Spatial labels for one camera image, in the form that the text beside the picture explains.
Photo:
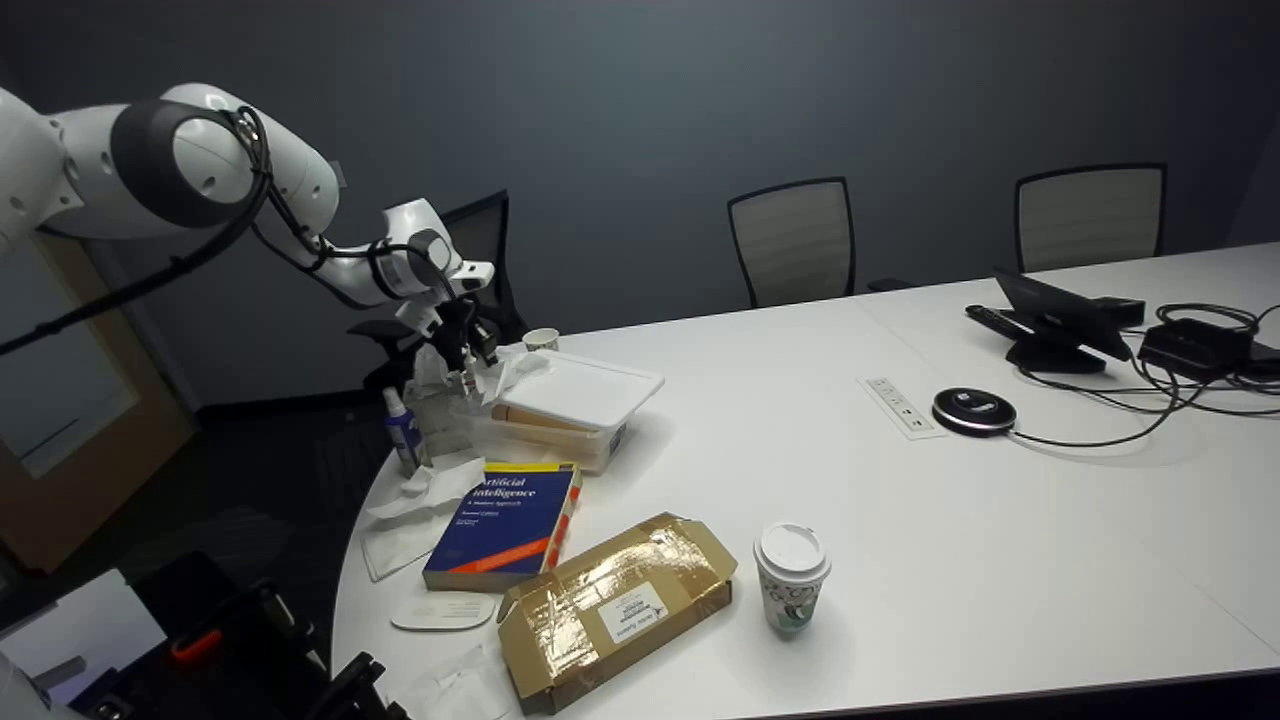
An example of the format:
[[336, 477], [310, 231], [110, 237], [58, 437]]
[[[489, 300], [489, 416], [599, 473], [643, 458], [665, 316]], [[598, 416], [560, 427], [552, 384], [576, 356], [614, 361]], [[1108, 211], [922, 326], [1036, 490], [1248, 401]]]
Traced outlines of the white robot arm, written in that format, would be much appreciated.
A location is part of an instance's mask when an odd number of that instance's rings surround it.
[[152, 238], [210, 231], [170, 267], [134, 279], [10, 340], [42, 343], [80, 320], [117, 311], [215, 259], [271, 207], [289, 228], [268, 248], [324, 285], [349, 309], [396, 309], [454, 377], [478, 379], [495, 362], [478, 292], [495, 279], [491, 259], [456, 252], [430, 198], [386, 211], [370, 245], [330, 237], [340, 211], [340, 171], [292, 127], [215, 84], [173, 84], [158, 98], [38, 113], [0, 90], [0, 248], [38, 231], [78, 238]]

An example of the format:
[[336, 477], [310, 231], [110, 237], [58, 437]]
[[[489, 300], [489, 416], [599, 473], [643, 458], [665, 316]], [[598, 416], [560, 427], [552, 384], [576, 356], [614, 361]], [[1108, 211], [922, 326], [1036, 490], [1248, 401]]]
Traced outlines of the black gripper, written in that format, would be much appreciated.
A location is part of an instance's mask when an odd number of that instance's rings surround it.
[[462, 371], [463, 394], [485, 401], [489, 379], [485, 369], [499, 362], [499, 343], [485, 326], [479, 304], [473, 295], [443, 300], [430, 320], [430, 343], [443, 361], [450, 371]]

